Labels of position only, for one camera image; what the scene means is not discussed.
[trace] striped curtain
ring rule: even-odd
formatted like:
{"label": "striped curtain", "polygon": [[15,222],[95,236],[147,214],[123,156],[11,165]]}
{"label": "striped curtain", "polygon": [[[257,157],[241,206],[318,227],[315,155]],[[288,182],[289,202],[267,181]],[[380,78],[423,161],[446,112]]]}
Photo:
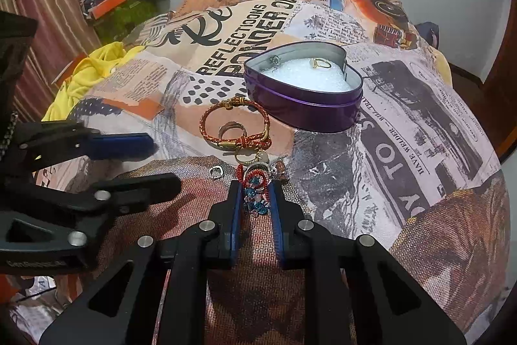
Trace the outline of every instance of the striped curtain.
{"label": "striped curtain", "polygon": [[52,81],[79,54],[97,49],[99,39],[79,0],[0,0],[0,10],[38,20],[14,106],[22,120],[41,120],[58,90]]}

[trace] purple tin box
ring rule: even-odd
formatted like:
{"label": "purple tin box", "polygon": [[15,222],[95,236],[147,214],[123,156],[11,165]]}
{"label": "purple tin box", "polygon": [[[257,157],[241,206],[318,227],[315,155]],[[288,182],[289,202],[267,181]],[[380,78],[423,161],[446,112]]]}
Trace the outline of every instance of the purple tin box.
{"label": "purple tin box", "polygon": [[[263,70],[282,61],[321,58],[336,63],[351,86],[348,92],[318,92],[273,80]],[[250,99],[278,120],[311,132],[341,132],[353,125],[361,99],[363,78],[347,65],[346,52],[327,42],[297,42],[265,51],[244,64],[244,80]]]}

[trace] yellow cloth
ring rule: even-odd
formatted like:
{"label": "yellow cloth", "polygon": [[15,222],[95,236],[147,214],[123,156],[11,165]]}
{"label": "yellow cloth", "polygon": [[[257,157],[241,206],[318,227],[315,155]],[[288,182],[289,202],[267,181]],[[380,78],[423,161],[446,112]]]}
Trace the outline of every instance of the yellow cloth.
{"label": "yellow cloth", "polygon": [[114,42],[93,51],[76,66],[72,76],[63,81],[42,121],[66,119],[91,87],[108,77],[114,67],[124,65],[143,49],[144,46],[136,46],[126,52],[122,42]]}
{"label": "yellow cloth", "polygon": [[444,82],[449,87],[452,87],[452,74],[449,62],[447,61],[446,57],[441,51],[436,50],[433,46],[430,47],[433,50],[434,55],[436,56],[436,62],[434,63],[434,65],[436,66],[436,70],[441,75]]}

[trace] small silver charm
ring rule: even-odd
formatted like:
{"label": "small silver charm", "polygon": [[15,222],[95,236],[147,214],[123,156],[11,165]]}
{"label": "small silver charm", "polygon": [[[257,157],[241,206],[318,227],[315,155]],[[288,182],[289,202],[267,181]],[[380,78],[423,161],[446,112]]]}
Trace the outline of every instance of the small silver charm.
{"label": "small silver charm", "polygon": [[281,62],[280,58],[278,56],[271,56],[269,58],[269,61],[274,65],[274,66],[278,66]]}
{"label": "small silver charm", "polygon": [[224,176],[223,167],[221,167],[220,165],[214,165],[210,168],[209,172],[210,177],[213,178],[213,180],[220,179]]}

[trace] red and gold bracelet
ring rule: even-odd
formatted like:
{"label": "red and gold bracelet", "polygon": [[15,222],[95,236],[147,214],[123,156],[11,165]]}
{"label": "red and gold bracelet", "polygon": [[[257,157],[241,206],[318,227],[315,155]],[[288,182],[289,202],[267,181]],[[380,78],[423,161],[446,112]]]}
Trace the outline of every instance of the red and gold bracelet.
{"label": "red and gold bracelet", "polygon": [[[252,106],[255,107],[262,117],[264,118],[264,130],[262,133],[255,133],[250,136],[246,136],[245,133],[242,134],[240,138],[235,139],[221,139],[216,138],[213,136],[210,136],[206,132],[206,118],[210,113],[212,113],[214,110],[217,110],[218,108],[226,108],[226,110],[231,110],[234,106]],[[265,151],[271,146],[271,138],[269,137],[269,115],[267,111],[265,111],[262,106],[255,103],[254,101],[247,100],[244,97],[232,97],[229,100],[221,101],[217,104],[214,104],[212,107],[210,107],[205,113],[203,113],[203,116],[201,116],[201,120],[199,122],[199,131],[201,132],[203,138],[206,141],[212,142],[213,144],[216,144],[218,147],[221,148],[231,148],[235,151],[235,157],[238,162],[244,165],[251,164],[253,162],[257,162],[260,160],[260,152]],[[257,156],[254,160],[244,162],[237,158],[237,152],[239,152],[243,148],[250,148],[257,150]]]}

